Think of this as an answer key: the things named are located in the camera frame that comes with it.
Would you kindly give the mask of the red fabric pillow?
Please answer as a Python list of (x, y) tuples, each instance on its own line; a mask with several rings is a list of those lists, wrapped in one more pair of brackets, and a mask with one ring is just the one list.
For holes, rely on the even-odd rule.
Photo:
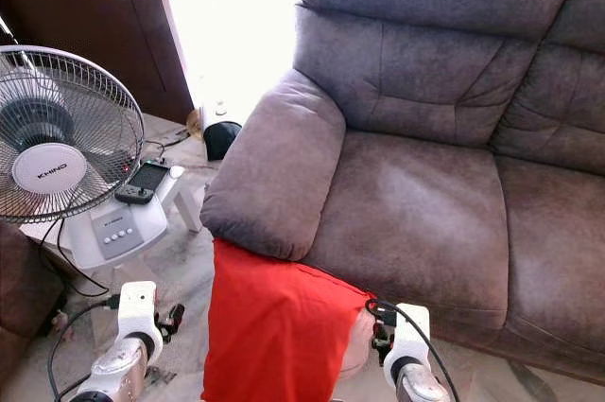
[(330, 402), (371, 294), (297, 262), (215, 242), (203, 402)]

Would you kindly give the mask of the black handheld device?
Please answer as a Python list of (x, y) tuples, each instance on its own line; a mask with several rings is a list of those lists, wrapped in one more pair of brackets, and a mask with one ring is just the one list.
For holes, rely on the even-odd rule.
[(139, 165), (125, 184), (117, 187), (115, 198), (133, 206), (143, 206), (154, 199), (157, 187), (170, 173), (170, 168), (156, 161), (148, 160)]

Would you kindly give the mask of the small black and white speaker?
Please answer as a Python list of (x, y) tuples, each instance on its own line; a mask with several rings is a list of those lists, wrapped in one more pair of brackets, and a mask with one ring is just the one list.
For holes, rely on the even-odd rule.
[(234, 139), (241, 133), (241, 122), (233, 120), (228, 104), (221, 99), (209, 100), (199, 107), (200, 134), (206, 144), (207, 160), (224, 160)]

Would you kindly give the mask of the white table fan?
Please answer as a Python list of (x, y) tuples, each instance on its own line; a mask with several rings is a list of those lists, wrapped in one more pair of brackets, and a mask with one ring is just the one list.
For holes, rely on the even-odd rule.
[(0, 48), (0, 216), (60, 225), (78, 268), (121, 267), (167, 233), (164, 205), (181, 166), (148, 204), (115, 191), (146, 163), (146, 126), (127, 87), (74, 53), (35, 44)]

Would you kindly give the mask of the dark brown wooden door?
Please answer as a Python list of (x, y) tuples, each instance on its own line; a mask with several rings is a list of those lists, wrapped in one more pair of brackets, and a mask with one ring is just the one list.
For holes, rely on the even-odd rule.
[(195, 110), (167, 0), (0, 0), (23, 44), (72, 52), (115, 75), (144, 113), (185, 124)]

